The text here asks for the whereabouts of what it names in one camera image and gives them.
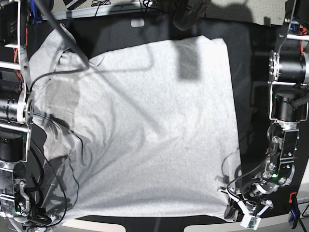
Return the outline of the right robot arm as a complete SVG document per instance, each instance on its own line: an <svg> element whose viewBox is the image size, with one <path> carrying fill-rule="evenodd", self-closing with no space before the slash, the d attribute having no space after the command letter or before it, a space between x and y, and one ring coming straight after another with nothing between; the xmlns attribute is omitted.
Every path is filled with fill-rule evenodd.
<svg viewBox="0 0 309 232"><path fill-rule="evenodd" d="M13 226L20 223L27 232L45 232L61 220L42 208L44 170L30 146L33 126L34 92L29 88L27 56L26 0L0 2L0 45L14 51L13 61L1 61L0 68L12 70L17 82L0 82L0 216ZM27 186L24 174L16 166L26 163L32 154L39 167L39 179L31 176Z"/></svg>

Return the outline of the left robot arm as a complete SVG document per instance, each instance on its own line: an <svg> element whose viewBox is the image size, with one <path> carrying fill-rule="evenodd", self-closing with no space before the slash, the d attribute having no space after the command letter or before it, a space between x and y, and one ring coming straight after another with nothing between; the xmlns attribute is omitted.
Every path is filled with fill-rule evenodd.
<svg viewBox="0 0 309 232"><path fill-rule="evenodd" d="M309 40L309 3L289 0L286 14L269 57L269 147L266 157L253 170L252 178L239 189L231 184L219 188L229 196L224 218L257 229L262 214L273 207L267 197L289 185L295 174L295 152L299 143L298 124L309 116L309 54L302 43Z"/></svg>

